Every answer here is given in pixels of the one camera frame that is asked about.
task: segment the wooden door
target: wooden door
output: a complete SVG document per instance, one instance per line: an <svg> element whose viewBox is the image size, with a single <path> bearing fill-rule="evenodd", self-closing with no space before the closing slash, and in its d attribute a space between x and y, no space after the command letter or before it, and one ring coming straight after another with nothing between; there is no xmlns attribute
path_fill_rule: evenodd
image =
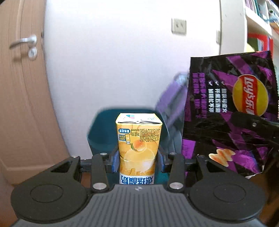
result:
<svg viewBox="0 0 279 227"><path fill-rule="evenodd" d="M0 5L0 168L11 184L67 158L50 98L43 53L45 0L6 0ZM37 57L26 43L37 36Z"/></svg>

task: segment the chip bag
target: chip bag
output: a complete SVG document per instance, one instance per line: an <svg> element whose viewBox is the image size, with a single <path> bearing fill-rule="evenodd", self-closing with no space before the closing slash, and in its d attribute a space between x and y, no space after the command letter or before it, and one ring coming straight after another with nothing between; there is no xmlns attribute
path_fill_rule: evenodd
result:
<svg viewBox="0 0 279 227"><path fill-rule="evenodd" d="M243 176L261 172L272 148L256 132L234 126L230 118L235 111L277 121L270 51L191 58L184 156L206 155ZM196 142L207 146L197 149Z"/></svg>

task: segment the silver door handle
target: silver door handle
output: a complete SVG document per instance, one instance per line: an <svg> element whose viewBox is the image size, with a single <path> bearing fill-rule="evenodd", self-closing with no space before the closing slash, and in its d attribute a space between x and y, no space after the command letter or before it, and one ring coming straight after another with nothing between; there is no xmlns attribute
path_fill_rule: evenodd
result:
<svg viewBox="0 0 279 227"><path fill-rule="evenodd" d="M36 44L37 44L37 36L36 35L31 35L28 38L23 38L23 39L16 40L16 41L11 43L9 48L10 49L14 48L14 47L20 45L21 43L27 43L30 48L35 47Z"/></svg>

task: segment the carton top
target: carton top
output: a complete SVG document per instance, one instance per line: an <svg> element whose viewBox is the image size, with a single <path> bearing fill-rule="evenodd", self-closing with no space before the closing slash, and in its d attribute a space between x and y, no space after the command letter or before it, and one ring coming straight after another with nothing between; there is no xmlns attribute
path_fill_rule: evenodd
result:
<svg viewBox="0 0 279 227"><path fill-rule="evenodd" d="M115 122L118 124L163 124L154 113L121 113Z"/></svg>

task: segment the juice box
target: juice box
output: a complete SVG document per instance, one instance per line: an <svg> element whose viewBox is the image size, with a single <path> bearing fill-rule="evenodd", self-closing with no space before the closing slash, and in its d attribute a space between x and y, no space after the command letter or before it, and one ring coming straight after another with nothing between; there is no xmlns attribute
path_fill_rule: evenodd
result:
<svg viewBox="0 0 279 227"><path fill-rule="evenodd" d="M162 122L154 113L121 113L116 119L119 183L153 184Z"/></svg>

